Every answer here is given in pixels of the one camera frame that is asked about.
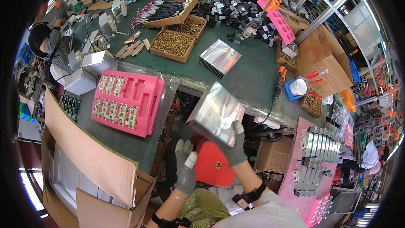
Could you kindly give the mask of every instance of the pink foam tray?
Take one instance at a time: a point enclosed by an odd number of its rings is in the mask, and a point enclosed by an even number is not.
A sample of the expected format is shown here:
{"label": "pink foam tray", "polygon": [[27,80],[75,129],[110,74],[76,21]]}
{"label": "pink foam tray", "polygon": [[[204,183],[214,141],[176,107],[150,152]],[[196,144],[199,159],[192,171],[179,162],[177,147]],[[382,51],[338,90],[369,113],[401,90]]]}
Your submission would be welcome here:
{"label": "pink foam tray", "polygon": [[311,212],[309,213],[308,220],[306,221],[306,225],[308,227],[311,227],[317,224],[318,222],[322,221],[327,209],[330,195],[331,195],[330,193],[327,193],[323,195],[321,198],[315,200]]}
{"label": "pink foam tray", "polygon": [[[104,70],[99,84],[101,83],[104,75],[109,76],[107,83],[109,82],[109,78],[111,76],[116,77],[112,92],[110,94],[106,94],[107,85],[105,85],[103,92],[100,92],[98,85],[96,88],[96,93],[94,94],[92,109],[95,107],[96,98],[101,99],[101,101],[104,99],[108,100],[109,108],[111,101],[117,102],[117,109],[121,104],[127,105],[127,111],[131,106],[138,107],[135,118],[136,124],[132,129],[132,127],[128,125],[119,125],[116,121],[113,123],[109,119],[103,119],[97,114],[92,114],[92,120],[137,136],[146,137],[146,135],[151,135],[153,125],[155,123],[156,113],[158,112],[159,108],[160,98],[162,96],[163,89],[165,88],[165,81],[151,75]],[[118,77],[124,77],[124,84],[121,87],[119,97],[114,96],[114,89],[117,84]]]}
{"label": "pink foam tray", "polygon": [[[264,9],[267,5],[266,1],[264,0],[257,0],[257,4]],[[281,15],[279,10],[268,11],[267,17],[270,18],[271,22],[276,26],[277,31],[280,33],[281,38],[286,44],[290,44],[295,40],[295,35],[291,31],[290,26],[287,24],[286,20],[284,19],[283,15]]]}

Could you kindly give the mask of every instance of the aluminum heat sink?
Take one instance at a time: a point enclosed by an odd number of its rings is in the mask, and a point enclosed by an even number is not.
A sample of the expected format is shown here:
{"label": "aluminum heat sink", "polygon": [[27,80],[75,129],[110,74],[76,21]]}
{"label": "aluminum heat sink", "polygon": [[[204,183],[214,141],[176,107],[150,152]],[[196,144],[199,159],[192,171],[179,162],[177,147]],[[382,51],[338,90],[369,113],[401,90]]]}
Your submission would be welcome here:
{"label": "aluminum heat sink", "polygon": [[233,121],[242,122],[244,107],[220,83],[202,94],[186,123],[196,132],[219,144],[233,148],[236,132]]}
{"label": "aluminum heat sink", "polygon": [[242,55],[218,39],[200,55],[200,64],[222,79]]}

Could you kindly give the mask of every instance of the brass screw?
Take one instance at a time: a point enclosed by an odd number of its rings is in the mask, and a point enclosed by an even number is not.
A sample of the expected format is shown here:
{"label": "brass screw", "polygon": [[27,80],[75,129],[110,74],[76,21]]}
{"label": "brass screw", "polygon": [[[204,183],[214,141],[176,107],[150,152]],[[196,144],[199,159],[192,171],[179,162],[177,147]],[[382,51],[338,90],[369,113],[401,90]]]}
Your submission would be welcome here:
{"label": "brass screw", "polygon": [[169,29],[171,31],[186,33],[193,37],[197,37],[203,26],[204,26],[203,22],[195,22],[190,19],[186,19],[182,24],[171,25]]}
{"label": "brass screw", "polygon": [[151,48],[167,54],[183,56],[192,41],[193,39],[179,33],[162,32],[155,38]]}
{"label": "brass screw", "polygon": [[304,97],[305,97],[304,102],[308,106],[308,108],[311,109],[314,113],[319,114],[320,111],[318,111],[318,109],[320,108],[320,103],[322,102],[322,100],[311,94],[305,95]]}
{"label": "brass screw", "polygon": [[286,60],[288,63],[290,63],[292,66],[297,67],[297,56],[295,56],[294,58],[291,58],[289,55],[287,55],[286,53],[284,53],[281,50],[281,46],[280,46],[280,52],[281,52],[281,57]]}

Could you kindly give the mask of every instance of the green workbench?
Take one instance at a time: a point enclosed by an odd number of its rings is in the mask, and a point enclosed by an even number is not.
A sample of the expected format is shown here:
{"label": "green workbench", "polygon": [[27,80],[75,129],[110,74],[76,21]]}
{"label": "green workbench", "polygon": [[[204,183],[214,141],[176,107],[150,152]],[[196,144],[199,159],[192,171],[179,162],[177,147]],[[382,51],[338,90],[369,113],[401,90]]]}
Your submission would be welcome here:
{"label": "green workbench", "polygon": [[[128,15],[122,23],[117,24],[118,31],[129,33],[132,17],[136,15],[139,8],[143,8],[150,1],[139,0],[129,4]],[[104,11],[111,14],[111,9]],[[87,26],[89,34],[100,29],[98,18],[88,21]],[[148,38],[150,43],[159,33],[157,28],[138,28],[135,31],[141,31],[140,40]],[[226,36],[235,31],[236,27],[227,26],[226,23],[221,23],[220,26],[214,26],[213,28],[205,27],[186,63],[179,63],[152,55],[146,49],[143,49],[135,57],[128,56],[123,60],[114,59],[120,61],[119,70],[133,71],[131,66],[134,68],[141,66],[145,72],[157,75],[165,80],[176,78],[176,81],[180,81],[179,90],[196,96],[201,96],[207,85],[218,81],[245,106],[247,114],[266,115],[273,102],[273,89],[279,68],[279,65],[275,62],[275,48],[268,47],[268,40],[256,41],[253,38],[248,38],[240,44],[228,41]],[[74,27],[74,33],[80,40],[87,38],[84,21]],[[110,41],[109,51],[115,55],[127,39],[127,35],[116,34]],[[217,39],[221,39],[242,55],[223,79],[217,78],[199,63],[199,55]],[[292,73],[288,72],[286,78],[287,81],[292,79]],[[94,90],[81,96],[82,104],[78,112],[77,123],[113,150],[139,161],[139,168],[148,172],[154,159],[157,139],[162,130],[154,127],[154,136],[142,139],[92,121],[90,110],[85,109],[85,107],[91,107],[93,97]],[[289,101],[283,88],[280,98],[276,100],[270,119],[296,128],[298,118],[304,117],[315,125],[322,127],[325,123],[325,114],[330,109],[330,106],[324,106],[323,116],[315,119],[299,107],[298,100]]]}

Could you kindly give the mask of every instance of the wrist strap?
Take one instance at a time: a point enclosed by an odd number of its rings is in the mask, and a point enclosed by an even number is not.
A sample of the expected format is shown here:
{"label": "wrist strap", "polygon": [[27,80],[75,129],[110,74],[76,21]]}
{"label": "wrist strap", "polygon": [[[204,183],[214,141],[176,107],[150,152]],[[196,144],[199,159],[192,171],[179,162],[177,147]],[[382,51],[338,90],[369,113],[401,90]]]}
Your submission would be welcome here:
{"label": "wrist strap", "polygon": [[252,192],[247,194],[245,193],[242,193],[241,195],[236,194],[234,197],[232,197],[232,200],[242,209],[249,210],[253,208],[253,205],[251,205],[251,203],[258,200],[262,196],[262,193],[265,189],[266,184],[262,182],[262,184],[258,189],[254,189],[252,190]]}
{"label": "wrist strap", "polygon": [[185,217],[183,217],[182,220],[176,218],[173,221],[160,219],[156,216],[156,211],[152,214],[151,219],[158,225],[159,228],[188,228],[191,225],[191,221]]}
{"label": "wrist strap", "polygon": [[254,202],[256,200],[259,200],[259,198],[262,196],[263,191],[266,189],[266,184],[262,182],[260,187],[258,189],[252,190],[252,192],[245,194],[247,198],[250,200],[250,202]]}

